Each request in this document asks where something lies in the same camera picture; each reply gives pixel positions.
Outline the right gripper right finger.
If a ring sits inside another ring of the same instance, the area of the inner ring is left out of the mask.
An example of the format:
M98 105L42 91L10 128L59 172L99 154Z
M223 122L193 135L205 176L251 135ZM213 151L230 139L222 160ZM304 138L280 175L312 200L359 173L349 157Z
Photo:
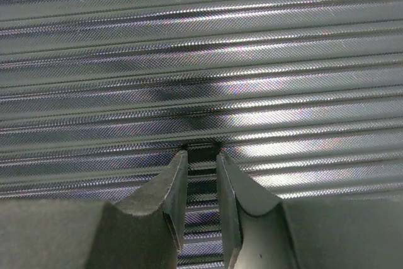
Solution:
M217 155L226 268L401 268L402 197L283 199Z

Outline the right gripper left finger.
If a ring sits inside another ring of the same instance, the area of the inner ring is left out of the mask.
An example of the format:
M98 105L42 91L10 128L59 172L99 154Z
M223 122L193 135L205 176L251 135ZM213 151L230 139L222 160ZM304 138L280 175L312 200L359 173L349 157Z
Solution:
M2 268L175 268L184 241L188 154L132 195L3 200Z

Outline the black hard-shell suitcase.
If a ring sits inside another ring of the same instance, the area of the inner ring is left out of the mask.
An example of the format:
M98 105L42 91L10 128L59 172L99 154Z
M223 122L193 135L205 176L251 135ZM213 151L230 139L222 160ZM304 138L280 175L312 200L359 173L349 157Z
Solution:
M180 268L224 265L219 149L281 198L401 197L402 0L1 0L2 200L121 200L180 149Z

